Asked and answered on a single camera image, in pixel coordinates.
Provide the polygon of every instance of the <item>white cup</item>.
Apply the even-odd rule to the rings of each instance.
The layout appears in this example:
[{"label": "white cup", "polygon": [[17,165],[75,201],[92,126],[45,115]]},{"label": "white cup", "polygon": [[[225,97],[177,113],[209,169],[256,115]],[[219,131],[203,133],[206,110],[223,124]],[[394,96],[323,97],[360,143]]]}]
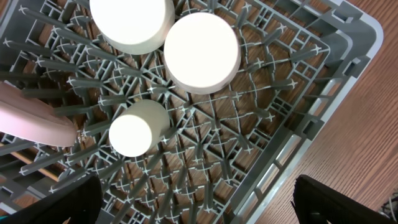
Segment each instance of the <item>white cup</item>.
[{"label": "white cup", "polygon": [[174,24],[172,0],[90,0],[104,38],[128,54],[146,54],[163,45]]},{"label": "white cup", "polygon": [[155,146],[169,127],[166,109],[156,101],[142,100],[112,122],[109,141],[118,153],[136,157]]},{"label": "white cup", "polygon": [[165,67],[172,80],[196,94],[214,93],[235,77],[241,48],[231,26],[205,12],[178,20],[167,34]]}]

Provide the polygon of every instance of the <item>black object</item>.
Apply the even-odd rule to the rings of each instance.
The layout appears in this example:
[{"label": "black object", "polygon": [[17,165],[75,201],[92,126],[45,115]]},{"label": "black object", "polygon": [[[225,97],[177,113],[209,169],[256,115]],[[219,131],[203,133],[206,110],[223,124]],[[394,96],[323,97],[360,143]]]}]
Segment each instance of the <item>black object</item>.
[{"label": "black object", "polygon": [[389,200],[381,206],[381,212],[384,216],[389,217],[390,220],[395,219],[398,217],[398,192],[394,192]]},{"label": "black object", "polygon": [[88,175],[31,206],[12,214],[0,224],[94,224],[101,210],[99,178]]},{"label": "black object", "polygon": [[307,175],[297,178],[293,198],[300,224],[396,224]]}]

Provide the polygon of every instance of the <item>wooden table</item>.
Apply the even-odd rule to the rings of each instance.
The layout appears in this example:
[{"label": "wooden table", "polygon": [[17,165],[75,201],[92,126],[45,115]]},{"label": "wooden table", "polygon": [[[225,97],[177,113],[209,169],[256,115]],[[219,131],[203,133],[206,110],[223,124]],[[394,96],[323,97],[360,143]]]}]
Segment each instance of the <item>wooden table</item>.
[{"label": "wooden table", "polygon": [[398,186],[398,1],[349,2],[381,23],[383,45],[258,223],[298,223],[290,201],[300,174],[373,210]]}]

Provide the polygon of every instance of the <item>dish rack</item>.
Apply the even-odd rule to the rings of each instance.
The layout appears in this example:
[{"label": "dish rack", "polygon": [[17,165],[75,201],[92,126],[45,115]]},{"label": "dish rack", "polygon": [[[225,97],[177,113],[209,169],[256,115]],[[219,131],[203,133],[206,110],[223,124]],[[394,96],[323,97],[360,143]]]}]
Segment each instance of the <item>dish rack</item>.
[{"label": "dish rack", "polygon": [[[62,148],[3,134],[0,208],[16,212],[16,198],[40,199],[95,172],[104,193],[97,223],[254,223],[383,40],[380,24],[343,0],[176,0],[177,19],[215,13],[241,44],[235,79],[194,95],[166,75],[162,48],[112,48],[87,0],[24,4],[9,1],[1,20],[33,24],[24,40],[1,34],[17,55],[0,80],[54,106],[79,135]],[[142,99],[161,103],[171,128],[148,153],[124,157],[108,129]]]}]

